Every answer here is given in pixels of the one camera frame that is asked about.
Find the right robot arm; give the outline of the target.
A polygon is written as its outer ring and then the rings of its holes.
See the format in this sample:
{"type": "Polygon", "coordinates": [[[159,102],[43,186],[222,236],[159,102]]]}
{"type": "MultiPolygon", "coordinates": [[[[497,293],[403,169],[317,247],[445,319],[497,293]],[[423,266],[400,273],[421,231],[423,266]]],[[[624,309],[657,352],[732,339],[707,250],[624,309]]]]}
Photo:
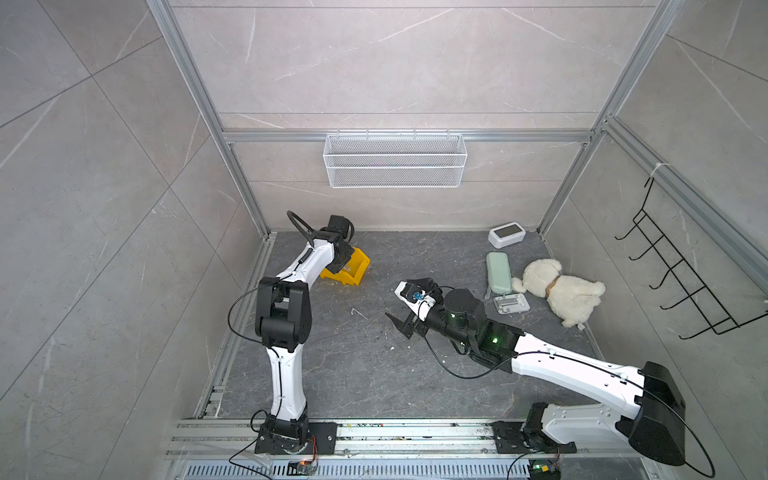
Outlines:
{"type": "Polygon", "coordinates": [[[487,372],[538,378],[592,399],[576,407],[534,404],[521,428],[530,448],[617,441],[658,463],[684,465],[686,405],[666,367],[618,365],[571,352],[488,318],[469,290],[443,290],[430,278],[402,281],[394,294],[409,309],[405,319],[391,319],[406,337],[434,331],[487,372]]]}

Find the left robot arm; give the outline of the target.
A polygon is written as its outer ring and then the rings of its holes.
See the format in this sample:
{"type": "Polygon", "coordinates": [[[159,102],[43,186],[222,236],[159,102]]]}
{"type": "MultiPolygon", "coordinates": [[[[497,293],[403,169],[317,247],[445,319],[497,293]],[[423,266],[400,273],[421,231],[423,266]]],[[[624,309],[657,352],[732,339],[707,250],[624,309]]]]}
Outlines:
{"type": "Polygon", "coordinates": [[[309,436],[302,354],[312,327],[310,289],[323,270],[337,273],[350,261],[355,230],[340,215],[332,215],[318,230],[292,211],[287,216],[303,235],[305,246],[277,276],[259,281],[255,333],[271,368],[273,400],[265,428],[271,436],[303,445],[309,436]]]}

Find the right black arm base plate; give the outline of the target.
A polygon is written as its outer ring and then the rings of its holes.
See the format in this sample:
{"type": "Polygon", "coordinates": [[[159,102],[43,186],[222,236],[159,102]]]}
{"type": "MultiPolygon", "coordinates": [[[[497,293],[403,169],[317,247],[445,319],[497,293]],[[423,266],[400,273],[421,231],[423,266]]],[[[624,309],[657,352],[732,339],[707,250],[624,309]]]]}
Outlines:
{"type": "Polygon", "coordinates": [[[492,438],[499,454],[574,454],[574,442],[560,444],[538,430],[528,431],[523,422],[490,423],[492,438]]]}

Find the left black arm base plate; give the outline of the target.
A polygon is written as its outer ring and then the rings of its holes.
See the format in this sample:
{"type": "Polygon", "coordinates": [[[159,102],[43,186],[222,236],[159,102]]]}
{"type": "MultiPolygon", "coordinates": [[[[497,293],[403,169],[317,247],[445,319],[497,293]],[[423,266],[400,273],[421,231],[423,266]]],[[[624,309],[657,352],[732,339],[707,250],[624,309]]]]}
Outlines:
{"type": "Polygon", "coordinates": [[[256,454],[331,455],[335,452],[339,425],[332,422],[261,426],[254,447],[256,454]]]}

